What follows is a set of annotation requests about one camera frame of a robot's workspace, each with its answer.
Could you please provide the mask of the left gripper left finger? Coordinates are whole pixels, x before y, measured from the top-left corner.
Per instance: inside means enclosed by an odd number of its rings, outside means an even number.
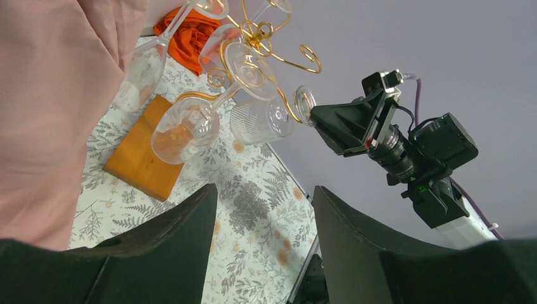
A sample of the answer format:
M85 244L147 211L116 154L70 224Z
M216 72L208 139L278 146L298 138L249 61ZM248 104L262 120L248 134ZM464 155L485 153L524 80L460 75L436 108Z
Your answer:
M2 303L200 303L218 192L182 203L93 248L1 241Z

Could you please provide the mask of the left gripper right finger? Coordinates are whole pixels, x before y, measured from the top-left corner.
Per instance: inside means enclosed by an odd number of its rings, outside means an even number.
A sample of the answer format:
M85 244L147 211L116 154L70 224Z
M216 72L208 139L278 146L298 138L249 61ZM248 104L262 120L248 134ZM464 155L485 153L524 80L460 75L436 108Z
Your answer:
M317 234L331 303L535 303L536 241L464 250L407 236L317 186Z

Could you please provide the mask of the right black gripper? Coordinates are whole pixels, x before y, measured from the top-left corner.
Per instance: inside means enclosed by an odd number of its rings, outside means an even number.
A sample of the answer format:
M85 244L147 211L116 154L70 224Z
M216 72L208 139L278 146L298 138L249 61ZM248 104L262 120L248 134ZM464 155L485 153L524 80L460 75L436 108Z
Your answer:
M351 157L375 149L387 136L399 102L399 89L377 89L349 103L314 106L311 119L325 144Z

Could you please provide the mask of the ribbed clear wine glass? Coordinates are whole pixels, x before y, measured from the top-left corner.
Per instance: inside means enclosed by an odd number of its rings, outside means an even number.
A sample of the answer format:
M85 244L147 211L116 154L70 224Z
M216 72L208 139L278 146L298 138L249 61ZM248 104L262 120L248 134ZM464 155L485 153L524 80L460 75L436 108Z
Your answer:
M311 111L316 102L311 89L301 85L295 90L293 98L292 106L280 99L235 105L230 114L232 134L247 146L285 138L293 132L296 124L315 126Z

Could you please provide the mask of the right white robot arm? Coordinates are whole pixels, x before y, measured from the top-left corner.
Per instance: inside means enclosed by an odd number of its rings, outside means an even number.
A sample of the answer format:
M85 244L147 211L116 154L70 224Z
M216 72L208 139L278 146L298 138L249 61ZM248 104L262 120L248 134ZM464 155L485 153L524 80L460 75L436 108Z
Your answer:
M367 155L386 171L388 185L405 184L401 196L454 247L496 241L494 228L452 179L456 168L477 156L473 139L451 114L426 120L403 134L391 122L399 109L397 92L378 89L350 103L314 106L310 116L335 154Z

